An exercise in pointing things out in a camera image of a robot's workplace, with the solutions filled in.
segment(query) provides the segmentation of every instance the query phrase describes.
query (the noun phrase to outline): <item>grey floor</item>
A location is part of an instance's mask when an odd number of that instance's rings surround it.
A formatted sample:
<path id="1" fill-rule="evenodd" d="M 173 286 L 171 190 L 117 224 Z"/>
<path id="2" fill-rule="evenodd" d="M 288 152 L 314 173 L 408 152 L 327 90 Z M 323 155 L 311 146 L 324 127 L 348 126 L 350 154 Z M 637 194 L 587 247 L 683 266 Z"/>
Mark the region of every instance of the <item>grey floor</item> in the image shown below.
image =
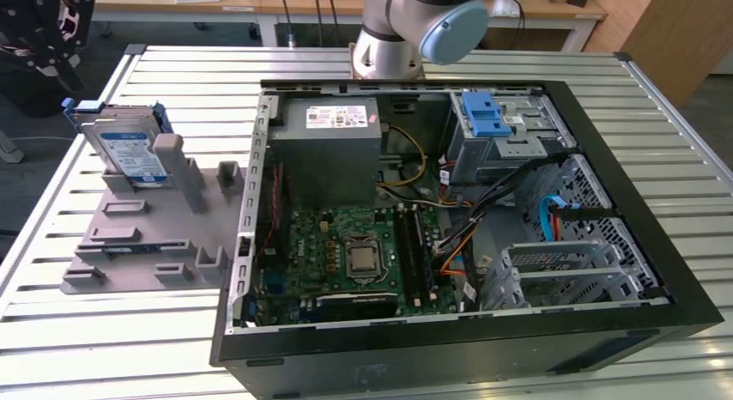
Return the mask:
<path id="1" fill-rule="evenodd" d="M 108 38 L 101 38 L 99 31 L 92 32 L 79 67 L 85 89 L 76 97 L 96 98 L 128 44 L 259 45 L 248 37 L 246 24 L 207 26 L 205 31 L 199 31 L 192 24 L 183 23 L 117 23 L 112 26 L 113 33 Z M 729 167 L 733 167 L 733 151 L 729 150 L 733 145 L 733 130 L 729 130 L 733 125 L 730 95 L 733 76 L 712 76 L 681 112 Z M 0 97 L 0 127 L 9 138 L 75 136 L 71 124 L 61 115 L 43 119 L 25 118 L 4 97 Z M 0 162 L 0 229 L 5 230 L 23 228 L 71 144 L 69 141 L 57 139 L 19 140 L 16 143 L 25 152 L 25 160 L 16 165 Z M 12 238 L 0 236 L 0 258 L 11 245 Z"/>

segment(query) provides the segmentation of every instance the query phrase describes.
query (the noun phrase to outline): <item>power supply label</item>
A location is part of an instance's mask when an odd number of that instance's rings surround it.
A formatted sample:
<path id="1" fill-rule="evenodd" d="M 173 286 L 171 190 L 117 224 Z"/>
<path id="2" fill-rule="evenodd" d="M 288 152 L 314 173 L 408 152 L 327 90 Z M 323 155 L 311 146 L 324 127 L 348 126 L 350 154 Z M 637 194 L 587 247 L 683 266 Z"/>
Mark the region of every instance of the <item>power supply label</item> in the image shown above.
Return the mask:
<path id="1" fill-rule="evenodd" d="M 366 106 L 311 106 L 307 110 L 306 128 L 367 127 Z"/>
<path id="2" fill-rule="evenodd" d="M 165 169 L 144 132 L 103 132 L 100 141 L 123 174 L 139 186 L 160 186 Z"/>

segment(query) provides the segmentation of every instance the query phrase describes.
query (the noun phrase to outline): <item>aluminum profile table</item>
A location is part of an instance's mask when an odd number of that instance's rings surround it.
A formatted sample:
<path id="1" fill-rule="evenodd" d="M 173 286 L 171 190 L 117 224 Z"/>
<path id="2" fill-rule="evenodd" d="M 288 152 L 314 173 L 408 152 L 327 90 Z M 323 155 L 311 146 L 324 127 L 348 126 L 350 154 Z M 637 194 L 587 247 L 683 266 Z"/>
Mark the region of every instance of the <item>aluminum profile table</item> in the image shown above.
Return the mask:
<path id="1" fill-rule="evenodd" d="M 475 52 L 459 64 L 424 70 L 435 79 L 567 82 L 697 279 L 733 318 L 732 174 L 635 65 L 609 54 Z M 199 166 L 244 165 L 259 80 L 348 76 L 346 50 L 148 46 L 124 55 L 101 98 L 159 100 Z M 100 172 L 79 136 L 0 266 L 0 398 L 248 398 L 226 370 L 208 366 L 218 290 L 59 290 L 104 189 Z M 726 321 L 595 373 L 364 396 L 730 398 L 732 355 Z"/>

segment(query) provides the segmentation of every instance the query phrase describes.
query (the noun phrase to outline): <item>wooden desk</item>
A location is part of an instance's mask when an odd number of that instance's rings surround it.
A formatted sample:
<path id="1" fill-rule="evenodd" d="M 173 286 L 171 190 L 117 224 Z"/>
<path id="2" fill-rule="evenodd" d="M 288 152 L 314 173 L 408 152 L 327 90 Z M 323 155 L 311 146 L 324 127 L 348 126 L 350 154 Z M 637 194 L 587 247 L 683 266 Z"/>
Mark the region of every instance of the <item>wooden desk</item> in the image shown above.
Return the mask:
<path id="1" fill-rule="evenodd" d="M 494 0 L 483 0 L 487 9 L 491 10 Z M 606 11 L 599 5 L 589 0 L 583 8 L 578 8 L 565 1 L 551 3 L 547 0 L 521 0 L 525 15 L 529 19 L 590 19 L 602 20 L 606 18 Z M 362 15 L 364 0 L 334 0 L 338 15 Z M 315 0 L 287 0 L 290 13 L 294 15 L 316 14 Z M 263 14 L 284 14 L 282 0 L 262 0 L 260 10 Z M 331 15 L 331 4 L 328 0 L 320 0 L 320 12 Z"/>
<path id="2" fill-rule="evenodd" d="M 593 0 L 589 0 L 583 8 L 569 5 L 563 0 L 555 3 L 547 0 L 521 0 L 521 2 L 526 15 L 526 28 L 570 30 L 571 33 L 562 46 L 562 51 L 579 52 L 583 49 L 585 41 L 590 37 L 595 22 L 606 18 L 606 11 L 599 5 Z M 362 23 L 363 3 L 364 0 L 334 0 L 339 23 Z M 493 0 L 485 0 L 485 3 L 487 9 L 491 10 Z M 294 23 L 318 22 L 315 0 L 287 0 L 287 7 Z M 262 0 L 259 12 L 262 13 L 258 21 L 260 22 L 263 44 L 264 46 L 275 46 L 267 43 L 267 38 L 271 38 L 267 31 L 268 26 L 286 22 L 283 1 Z M 320 13 L 324 23 L 330 23 L 332 16 L 328 0 L 320 0 Z M 493 17 L 489 21 L 489 27 L 515 28 L 518 22 L 518 18 L 514 17 Z"/>
<path id="3" fill-rule="evenodd" d="M 96 0 L 95 21 L 256 22 L 260 0 L 175 3 L 175 0 Z"/>
<path id="4" fill-rule="evenodd" d="M 493 0 L 486 0 L 491 9 Z M 579 52 L 583 49 L 595 22 L 606 18 L 599 5 L 589 0 L 585 8 L 567 5 L 562 0 L 521 0 L 527 16 L 526 28 L 565 29 L 567 36 L 562 51 Z M 334 0 L 339 23 L 362 23 L 364 0 Z M 315 0 L 287 0 L 294 23 L 316 23 Z M 332 21 L 331 4 L 320 0 L 324 23 Z M 260 26 L 262 44 L 278 46 L 275 26 L 286 22 L 286 8 L 282 0 L 220 0 L 216 3 L 175 3 L 173 0 L 96 0 L 93 12 L 96 21 L 169 21 L 169 22 L 255 22 Z M 494 17 L 489 27 L 515 28 L 518 18 Z"/>

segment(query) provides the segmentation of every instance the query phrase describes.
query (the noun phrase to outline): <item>black device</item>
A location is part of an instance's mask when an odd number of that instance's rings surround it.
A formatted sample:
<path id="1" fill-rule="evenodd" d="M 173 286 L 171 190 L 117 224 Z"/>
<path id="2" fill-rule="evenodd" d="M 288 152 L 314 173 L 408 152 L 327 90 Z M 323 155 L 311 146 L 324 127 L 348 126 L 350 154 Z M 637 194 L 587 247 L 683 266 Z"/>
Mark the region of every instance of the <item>black device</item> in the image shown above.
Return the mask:
<path id="1" fill-rule="evenodd" d="M 0 0 L 0 63 L 55 76 L 71 91 L 84 84 L 75 72 L 84 48 L 93 0 Z"/>
<path id="2" fill-rule="evenodd" d="M 563 82 L 262 89 L 212 346 L 258 398 L 589 372 L 722 321 Z"/>

